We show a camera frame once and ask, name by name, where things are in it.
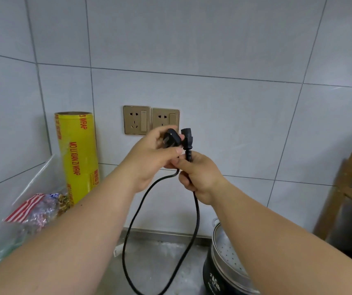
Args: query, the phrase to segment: person's right arm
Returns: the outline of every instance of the person's right arm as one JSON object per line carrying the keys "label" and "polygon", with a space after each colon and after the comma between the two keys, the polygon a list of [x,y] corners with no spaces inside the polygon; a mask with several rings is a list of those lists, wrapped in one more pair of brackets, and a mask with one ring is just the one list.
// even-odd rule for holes
{"label": "person's right arm", "polygon": [[261,294],[352,294],[349,257],[247,196],[203,154],[172,163],[183,170],[180,182],[213,206]]}

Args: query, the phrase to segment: black plug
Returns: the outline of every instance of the black plug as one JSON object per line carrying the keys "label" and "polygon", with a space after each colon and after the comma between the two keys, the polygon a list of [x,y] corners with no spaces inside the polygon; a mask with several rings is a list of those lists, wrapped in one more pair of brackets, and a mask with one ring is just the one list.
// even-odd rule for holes
{"label": "black plug", "polygon": [[164,139],[162,142],[164,144],[164,148],[178,147],[182,144],[182,139],[176,130],[169,128],[164,134]]}
{"label": "black plug", "polygon": [[193,148],[193,136],[191,134],[191,128],[182,129],[184,134],[184,140],[182,141],[183,149],[185,150],[185,158],[187,161],[191,161],[191,149]]}

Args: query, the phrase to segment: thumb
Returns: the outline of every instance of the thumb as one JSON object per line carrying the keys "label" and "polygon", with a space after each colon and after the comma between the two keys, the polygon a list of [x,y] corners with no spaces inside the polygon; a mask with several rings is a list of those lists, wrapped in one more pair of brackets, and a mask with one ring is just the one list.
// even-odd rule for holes
{"label": "thumb", "polygon": [[164,163],[172,158],[177,158],[183,153],[183,149],[179,147],[169,147],[158,149],[157,152],[161,156],[161,161]]}
{"label": "thumb", "polygon": [[185,159],[174,158],[170,161],[176,168],[181,169],[187,174],[191,174],[194,171],[194,165]]}

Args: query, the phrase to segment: person's left hand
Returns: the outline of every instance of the person's left hand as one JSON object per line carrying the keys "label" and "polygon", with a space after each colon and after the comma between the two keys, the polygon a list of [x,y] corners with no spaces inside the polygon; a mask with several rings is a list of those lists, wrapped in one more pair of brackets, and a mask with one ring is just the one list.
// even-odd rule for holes
{"label": "person's left hand", "polygon": [[182,154],[183,149],[180,147],[162,148],[164,133],[169,128],[177,130],[175,125],[157,127],[151,130],[134,145],[120,164],[121,168],[127,168],[131,174],[135,183],[135,193],[146,189],[160,168],[174,168],[170,160]]}

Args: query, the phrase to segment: electrical socket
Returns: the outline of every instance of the electrical socket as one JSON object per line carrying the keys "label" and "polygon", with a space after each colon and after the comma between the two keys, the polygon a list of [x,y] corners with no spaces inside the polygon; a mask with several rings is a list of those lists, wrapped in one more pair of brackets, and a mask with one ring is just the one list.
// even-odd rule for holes
{"label": "electrical socket", "polygon": [[124,105],[124,133],[143,134],[150,131],[151,108]]}
{"label": "electrical socket", "polygon": [[152,128],[157,128],[164,125],[177,125],[179,129],[179,110],[154,108],[152,115]]}

